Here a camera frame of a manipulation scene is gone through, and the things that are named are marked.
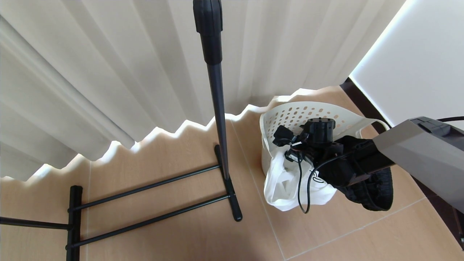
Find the floor tile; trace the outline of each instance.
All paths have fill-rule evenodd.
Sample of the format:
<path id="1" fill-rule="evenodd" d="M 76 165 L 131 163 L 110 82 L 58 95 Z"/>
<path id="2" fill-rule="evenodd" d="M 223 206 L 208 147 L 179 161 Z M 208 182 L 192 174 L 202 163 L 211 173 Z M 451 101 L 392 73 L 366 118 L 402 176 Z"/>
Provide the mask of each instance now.
<path id="1" fill-rule="evenodd" d="M 32 176 L 27 182 L 4 177 L 1 184 L 1 216 L 68 223 L 69 192 L 72 185 L 84 188 L 82 200 L 87 202 L 90 163 L 74 162 L 66 170 L 51 170 L 43 177 Z M 81 234 L 86 236 L 87 211 L 82 212 Z M 1 226 L 1 260 L 66 260 L 65 230 Z M 86 261 L 86 247 L 81 247 L 81 260 Z"/>
<path id="2" fill-rule="evenodd" d="M 464 260 L 464 252 L 426 199 L 364 229 L 291 259 Z"/>
<path id="3" fill-rule="evenodd" d="M 89 260 L 283 260 L 232 124 L 229 165 L 243 213 L 235 222 L 227 200 L 89 245 Z M 92 165 L 92 199 L 216 163 L 216 128 L 160 134 L 136 154 L 120 147 L 107 164 Z M 209 171 L 90 208 L 90 236 L 109 232 L 225 193 Z"/>
<path id="4" fill-rule="evenodd" d="M 316 91 L 309 96 L 296 96 L 291 101 L 305 100 L 333 103 L 359 113 L 359 110 L 339 87 Z M 234 122 L 234 127 L 258 190 L 262 194 L 265 175 L 261 166 L 262 144 L 259 116 L 258 113 L 248 111 L 239 121 Z M 363 132 L 367 138 L 374 137 L 375 133 L 371 126 Z M 350 202 L 339 192 L 326 205 L 311 206 L 307 215 L 303 214 L 299 208 L 281 212 L 266 205 L 284 256 L 289 258 L 324 244 L 425 197 L 410 175 L 401 168 L 392 167 L 392 175 L 394 201 L 388 212 L 368 211 L 361 205 Z"/>

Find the white wall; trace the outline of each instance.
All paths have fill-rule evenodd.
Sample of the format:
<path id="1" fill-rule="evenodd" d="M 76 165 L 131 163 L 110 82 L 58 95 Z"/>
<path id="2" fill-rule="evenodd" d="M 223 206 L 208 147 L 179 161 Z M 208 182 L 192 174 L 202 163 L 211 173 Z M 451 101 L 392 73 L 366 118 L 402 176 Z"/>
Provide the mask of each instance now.
<path id="1" fill-rule="evenodd" d="M 392 125 L 464 116 L 464 1 L 406 1 L 350 77 Z"/>

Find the dark brown baseboard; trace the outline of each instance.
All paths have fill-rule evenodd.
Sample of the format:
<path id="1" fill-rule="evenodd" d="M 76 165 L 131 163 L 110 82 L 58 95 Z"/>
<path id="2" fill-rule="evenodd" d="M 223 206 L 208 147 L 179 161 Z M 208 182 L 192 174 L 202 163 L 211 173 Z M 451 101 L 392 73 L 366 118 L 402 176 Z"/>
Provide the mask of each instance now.
<path id="1" fill-rule="evenodd" d="M 348 78 L 343 84 L 340 85 L 343 91 L 359 108 L 361 113 L 367 118 L 379 119 L 386 123 L 384 117 L 380 114 L 377 108 L 369 101 L 369 99 L 361 92 L 361 90 Z M 385 132 L 385 129 L 380 123 L 373 123 L 372 126 L 378 133 Z M 464 235 L 462 229 L 464 228 L 464 214 L 454 209 L 450 204 L 444 201 L 441 197 L 431 191 L 428 187 L 413 177 L 414 181 L 420 187 L 432 206 L 443 219 L 448 229 L 456 238 L 458 243 L 464 250 Z"/>

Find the beige curtain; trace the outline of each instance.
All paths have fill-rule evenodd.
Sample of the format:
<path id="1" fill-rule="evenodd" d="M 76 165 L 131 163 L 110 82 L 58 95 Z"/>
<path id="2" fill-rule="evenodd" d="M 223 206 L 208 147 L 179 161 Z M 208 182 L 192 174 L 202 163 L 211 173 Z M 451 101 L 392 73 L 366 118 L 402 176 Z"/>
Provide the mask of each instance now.
<path id="1" fill-rule="evenodd" d="M 226 111 L 342 83 L 404 0 L 223 0 Z M 213 116 L 190 0 L 0 1 L 1 176 Z"/>

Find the white plastic basket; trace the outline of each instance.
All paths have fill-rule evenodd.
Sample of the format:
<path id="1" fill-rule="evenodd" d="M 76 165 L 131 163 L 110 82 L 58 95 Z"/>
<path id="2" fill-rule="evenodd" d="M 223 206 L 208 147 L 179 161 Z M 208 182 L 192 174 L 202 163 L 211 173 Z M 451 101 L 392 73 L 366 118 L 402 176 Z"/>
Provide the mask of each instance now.
<path id="1" fill-rule="evenodd" d="M 259 119 L 263 142 L 261 164 L 264 173 L 267 173 L 271 164 L 270 152 L 276 148 L 276 145 L 272 141 L 274 140 L 273 135 L 277 127 L 283 125 L 294 133 L 299 134 L 302 131 L 299 127 L 300 125 L 303 125 L 308 119 L 317 117 L 328 117 L 335 120 L 333 140 L 346 135 L 361 138 L 361 130 L 373 122 L 381 123 L 386 130 L 390 129 L 381 120 L 365 118 L 333 104 L 304 101 L 279 105 L 263 113 Z"/>

